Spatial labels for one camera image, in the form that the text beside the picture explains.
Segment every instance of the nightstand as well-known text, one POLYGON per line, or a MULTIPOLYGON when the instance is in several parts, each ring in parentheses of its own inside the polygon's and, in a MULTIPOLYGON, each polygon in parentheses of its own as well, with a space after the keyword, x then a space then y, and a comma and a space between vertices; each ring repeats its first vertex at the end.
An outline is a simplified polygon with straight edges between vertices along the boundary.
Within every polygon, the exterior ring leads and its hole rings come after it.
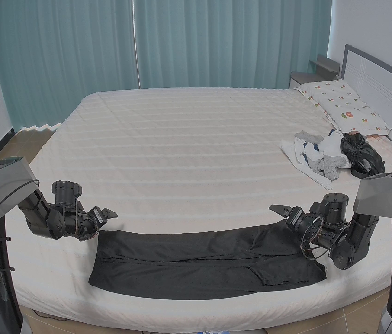
POLYGON ((314 81, 334 81, 340 71, 340 64, 321 54, 318 54, 316 61, 309 61, 315 64, 315 73, 292 72, 290 73, 289 89, 304 83, 312 83, 314 81))

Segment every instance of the white headboard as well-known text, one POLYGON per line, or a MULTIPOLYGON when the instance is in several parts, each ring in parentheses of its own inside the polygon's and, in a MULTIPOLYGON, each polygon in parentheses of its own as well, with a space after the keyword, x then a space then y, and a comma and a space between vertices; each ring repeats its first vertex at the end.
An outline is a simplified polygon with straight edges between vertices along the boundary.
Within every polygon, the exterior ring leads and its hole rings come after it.
POLYGON ((361 100, 392 127, 392 67, 351 45, 346 45, 341 71, 361 100))

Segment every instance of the mattress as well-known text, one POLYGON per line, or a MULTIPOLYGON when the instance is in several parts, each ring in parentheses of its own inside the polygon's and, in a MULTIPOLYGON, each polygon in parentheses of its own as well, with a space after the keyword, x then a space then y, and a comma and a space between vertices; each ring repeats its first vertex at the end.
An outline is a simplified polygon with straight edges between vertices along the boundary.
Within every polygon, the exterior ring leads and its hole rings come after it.
MULTIPOLYGON (((306 211, 327 191, 278 148, 305 130, 327 135, 323 113, 296 90, 176 88, 95 93, 85 97, 31 163, 40 190, 78 182, 85 210, 118 213, 104 230, 138 233, 217 231, 275 223, 269 205, 306 211)), ((392 144, 370 142, 392 171, 392 144)), ((340 170, 334 192, 359 180, 340 170)), ((137 298, 88 284, 97 238, 79 242, 34 236, 23 214, 6 215, 10 264, 20 304, 98 326, 164 333, 250 330, 311 318, 389 285, 391 223, 380 219, 367 257, 342 271, 322 257, 327 279, 279 292, 205 301, 137 298)))

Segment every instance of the floral pillowcase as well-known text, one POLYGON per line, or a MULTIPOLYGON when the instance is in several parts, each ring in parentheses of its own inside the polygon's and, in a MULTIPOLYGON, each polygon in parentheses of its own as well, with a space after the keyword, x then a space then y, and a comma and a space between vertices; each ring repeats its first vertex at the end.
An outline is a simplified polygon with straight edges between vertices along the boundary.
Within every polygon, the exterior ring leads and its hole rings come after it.
POLYGON ((362 135, 388 135, 391 131, 378 113, 362 102, 342 79, 305 83, 294 89, 315 106, 323 108, 331 123, 344 133, 358 131, 362 135))

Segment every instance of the black pants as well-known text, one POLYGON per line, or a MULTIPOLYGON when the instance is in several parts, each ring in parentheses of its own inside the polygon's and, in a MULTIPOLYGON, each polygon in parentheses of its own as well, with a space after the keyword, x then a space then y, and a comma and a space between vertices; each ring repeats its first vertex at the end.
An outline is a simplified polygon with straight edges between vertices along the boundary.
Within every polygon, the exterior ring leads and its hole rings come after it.
POLYGON ((89 284, 136 297, 215 299, 280 291, 326 278, 285 220, 188 234, 100 231, 89 284))

